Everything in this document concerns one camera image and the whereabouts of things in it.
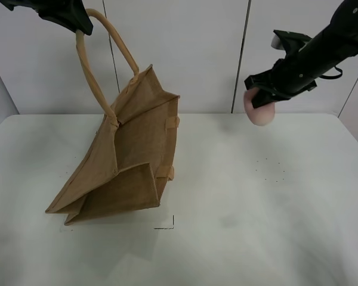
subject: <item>bag handle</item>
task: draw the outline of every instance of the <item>bag handle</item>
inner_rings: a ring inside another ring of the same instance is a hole
[[[94,9],[86,9],[86,12],[89,16],[96,18],[101,24],[105,27],[108,31],[112,39],[114,40],[115,44],[118,46],[119,50],[121,51],[122,55],[125,57],[127,63],[129,64],[132,72],[134,73],[134,77],[130,81],[130,85],[135,83],[138,80],[139,75],[139,67],[135,60],[133,59],[132,55],[128,51],[125,43],[119,36],[116,29],[113,25],[102,15],[100,12]],[[111,109],[110,105],[106,102],[105,97],[103,96],[102,90],[98,85],[96,79],[93,76],[93,73],[90,69],[86,49],[85,49],[85,41],[84,41],[84,33],[80,30],[76,31],[76,49],[79,57],[79,61],[81,62],[82,69],[84,70],[85,78],[89,84],[90,90],[95,96],[96,100],[104,110],[105,114],[110,118],[110,122],[112,125],[118,127],[119,123],[117,121],[117,117],[114,111]]]

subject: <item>white table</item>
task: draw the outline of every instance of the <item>white table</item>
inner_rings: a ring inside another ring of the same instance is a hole
[[[0,285],[358,285],[358,143],[336,117],[182,114],[160,208],[63,226],[44,211],[101,118],[0,125]]]

